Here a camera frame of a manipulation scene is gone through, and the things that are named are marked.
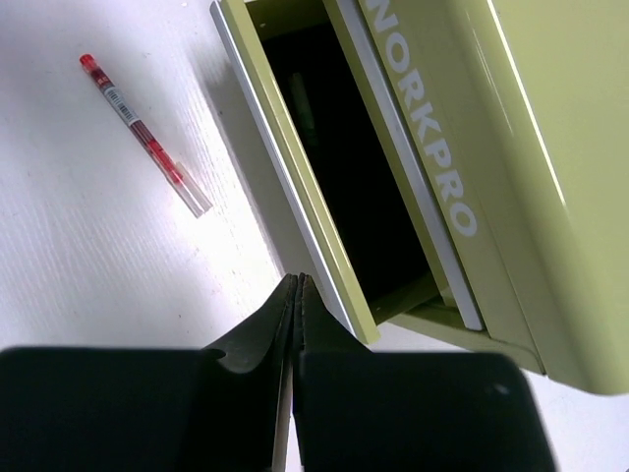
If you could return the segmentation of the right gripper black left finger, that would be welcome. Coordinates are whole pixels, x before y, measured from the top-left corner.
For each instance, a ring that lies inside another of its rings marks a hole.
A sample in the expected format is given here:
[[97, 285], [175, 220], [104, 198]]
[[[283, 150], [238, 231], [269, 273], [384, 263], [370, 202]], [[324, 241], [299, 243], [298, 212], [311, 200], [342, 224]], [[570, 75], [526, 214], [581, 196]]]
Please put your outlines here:
[[204, 348], [1, 354], [5, 471], [280, 471], [298, 279]]

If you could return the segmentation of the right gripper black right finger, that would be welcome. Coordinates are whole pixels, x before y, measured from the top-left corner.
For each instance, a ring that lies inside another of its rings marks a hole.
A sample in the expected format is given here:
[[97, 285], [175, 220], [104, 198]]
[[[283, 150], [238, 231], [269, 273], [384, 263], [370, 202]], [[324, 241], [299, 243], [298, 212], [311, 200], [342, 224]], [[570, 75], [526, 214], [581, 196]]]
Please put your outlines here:
[[373, 352], [308, 275], [294, 307], [293, 413], [308, 471], [549, 471], [529, 385], [494, 353]]

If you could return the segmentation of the red refill pen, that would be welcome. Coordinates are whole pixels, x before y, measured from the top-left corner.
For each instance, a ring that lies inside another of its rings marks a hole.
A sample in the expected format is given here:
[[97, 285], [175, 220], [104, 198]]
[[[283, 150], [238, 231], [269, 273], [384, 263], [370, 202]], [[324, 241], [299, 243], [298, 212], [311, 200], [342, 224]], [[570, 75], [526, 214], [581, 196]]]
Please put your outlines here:
[[82, 55], [80, 63], [100, 93], [116, 111], [192, 214], [196, 218], [204, 215], [211, 208], [211, 203], [184, 165], [181, 162], [176, 162], [168, 154], [90, 54]]

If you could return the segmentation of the green metal drawer toolbox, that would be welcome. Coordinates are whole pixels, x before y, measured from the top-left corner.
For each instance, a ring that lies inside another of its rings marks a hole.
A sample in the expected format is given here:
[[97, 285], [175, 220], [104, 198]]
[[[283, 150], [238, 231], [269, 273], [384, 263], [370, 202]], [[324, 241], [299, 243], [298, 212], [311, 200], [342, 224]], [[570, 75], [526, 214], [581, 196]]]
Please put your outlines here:
[[626, 2], [210, 12], [331, 310], [360, 340], [391, 320], [627, 391]]

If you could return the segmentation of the green refill pen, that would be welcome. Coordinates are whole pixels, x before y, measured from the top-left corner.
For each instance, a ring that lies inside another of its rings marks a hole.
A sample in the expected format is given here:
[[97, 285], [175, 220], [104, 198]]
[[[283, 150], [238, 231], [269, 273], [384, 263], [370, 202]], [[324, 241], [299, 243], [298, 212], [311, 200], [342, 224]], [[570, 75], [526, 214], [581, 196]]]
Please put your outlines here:
[[300, 129], [307, 144], [312, 148], [319, 147], [319, 140], [315, 129], [315, 119], [309, 102], [303, 76], [293, 73], [289, 77], [289, 86], [297, 112]]

